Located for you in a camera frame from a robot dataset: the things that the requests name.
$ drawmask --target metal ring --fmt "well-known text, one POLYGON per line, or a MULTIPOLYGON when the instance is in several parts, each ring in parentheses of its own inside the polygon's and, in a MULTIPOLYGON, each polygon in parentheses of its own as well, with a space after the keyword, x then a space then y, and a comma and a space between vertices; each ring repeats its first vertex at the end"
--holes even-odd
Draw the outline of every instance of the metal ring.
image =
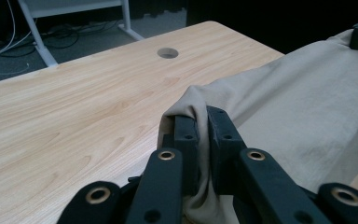
POLYGON ((175 157, 175 154, 171 151, 162 151, 158 154, 158 157, 164 161, 170 161, 175 157))
POLYGON ((358 206, 358 196, 356 196, 353 192, 347 189, 342 188, 333 188, 331 190, 333 196, 342 203, 350 206, 358 206))
POLYGON ((107 187, 98 187, 98 188, 91 189, 89 193, 87 193, 86 201, 90 204, 103 203, 104 201, 106 201, 106 199, 109 198, 109 196, 110 196, 110 190, 107 187), (92 194, 97 191, 102 191, 103 195, 97 198, 95 196, 93 197, 92 194))
POLYGON ((266 156, 263 153, 258 151, 250 151, 248 152, 247 155, 250 159, 255 161, 263 161, 266 158, 266 156))

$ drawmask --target folded fabric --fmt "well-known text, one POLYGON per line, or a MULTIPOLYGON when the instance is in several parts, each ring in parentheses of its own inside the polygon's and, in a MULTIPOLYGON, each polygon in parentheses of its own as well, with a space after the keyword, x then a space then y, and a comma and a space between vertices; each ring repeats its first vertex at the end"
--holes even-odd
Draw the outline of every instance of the folded fabric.
POLYGON ((174 115, 194 118, 200 131, 200 190, 184 198, 192 223, 238 223, 232 197, 213 191, 206 105, 227 111, 248 147, 271 154, 301 187, 350 184, 358 174, 358 50, 352 30, 309 44, 259 68, 190 86, 162 116, 162 136, 174 115))

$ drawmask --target metal leg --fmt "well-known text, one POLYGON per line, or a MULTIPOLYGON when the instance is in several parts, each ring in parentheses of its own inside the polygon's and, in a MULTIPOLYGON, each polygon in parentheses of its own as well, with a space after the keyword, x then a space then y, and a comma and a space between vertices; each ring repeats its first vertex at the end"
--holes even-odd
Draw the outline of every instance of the metal leg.
POLYGON ((131 19, 130 19, 130 6, 128 0, 120 0, 121 1, 121 8, 123 9, 123 19, 124 24, 120 24, 118 27, 123 30, 125 33, 130 35, 132 38, 136 40, 143 40, 144 37, 138 35, 131 29, 131 19))
POLYGON ((43 61, 45 62, 45 64, 48 67, 57 65, 57 62, 55 61, 55 59, 53 58, 51 53, 48 51, 48 49, 43 44, 42 37, 40 36, 40 34, 37 30, 37 27, 34 24, 34 18, 32 17, 27 4, 24 2, 24 0, 18 0, 18 1, 20 4, 22 13, 24 14, 24 17, 27 20, 27 23, 31 29, 31 33, 34 36, 34 40, 36 42, 35 47, 36 47, 37 51, 39 52, 39 55, 42 57, 43 61))

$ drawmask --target light wood surface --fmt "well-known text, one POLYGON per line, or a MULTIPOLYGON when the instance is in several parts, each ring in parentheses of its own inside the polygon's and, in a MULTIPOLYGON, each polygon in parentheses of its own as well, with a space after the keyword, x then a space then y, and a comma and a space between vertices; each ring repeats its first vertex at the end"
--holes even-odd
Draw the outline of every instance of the light wood surface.
POLYGON ((1 81, 0 223, 55 223, 89 183, 125 185, 188 86, 281 56, 208 21, 1 81))

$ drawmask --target gray carpet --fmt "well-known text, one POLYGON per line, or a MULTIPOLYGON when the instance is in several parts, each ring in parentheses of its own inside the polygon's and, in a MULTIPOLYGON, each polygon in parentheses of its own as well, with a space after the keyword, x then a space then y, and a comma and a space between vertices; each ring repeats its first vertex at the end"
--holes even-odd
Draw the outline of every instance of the gray carpet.
MULTIPOLYGON (((99 21, 93 24, 91 21, 90 25, 82 27, 82 32, 77 33, 77 35, 68 35, 63 38, 48 38, 44 40, 44 43, 57 63, 72 61, 93 53, 134 42, 135 40, 132 37, 117 27, 120 23, 122 21, 99 21)), ((54 29, 60 30, 62 26, 64 25, 53 27, 51 30, 52 32, 54 29)), ((131 20, 132 30, 144 38, 165 34, 184 27, 186 27, 185 9, 177 12, 164 11, 164 13, 157 16, 146 14, 141 19, 131 20)), ((29 46, 11 49, 2 53, 6 57, 0 56, 0 80, 20 76, 46 67, 32 46, 33 37, 31 35, 21 43, 27 42, 30 43, 29 46)))

